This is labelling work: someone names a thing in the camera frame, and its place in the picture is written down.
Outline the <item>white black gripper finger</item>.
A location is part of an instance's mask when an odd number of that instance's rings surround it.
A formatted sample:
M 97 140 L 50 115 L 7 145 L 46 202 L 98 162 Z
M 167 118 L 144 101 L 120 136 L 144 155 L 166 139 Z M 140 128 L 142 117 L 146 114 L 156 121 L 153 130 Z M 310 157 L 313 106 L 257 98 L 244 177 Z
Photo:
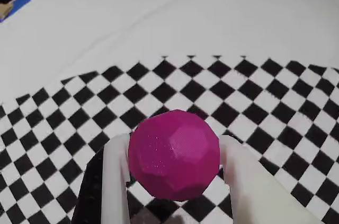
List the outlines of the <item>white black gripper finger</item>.
M 129 140 L 129 134 L 112 138 L 88 162 L 71 223 L 130 223 Z

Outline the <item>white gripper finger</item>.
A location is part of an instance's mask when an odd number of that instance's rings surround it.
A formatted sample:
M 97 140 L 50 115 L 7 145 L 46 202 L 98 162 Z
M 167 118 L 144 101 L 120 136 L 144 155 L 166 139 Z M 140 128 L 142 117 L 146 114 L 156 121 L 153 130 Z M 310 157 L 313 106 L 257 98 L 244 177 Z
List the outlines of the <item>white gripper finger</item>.
M 290 224 L 321 221 L 299 203 L 247 147 L 235 138 L 219 138 L 224 181 L 230 187 L 234 223 Z

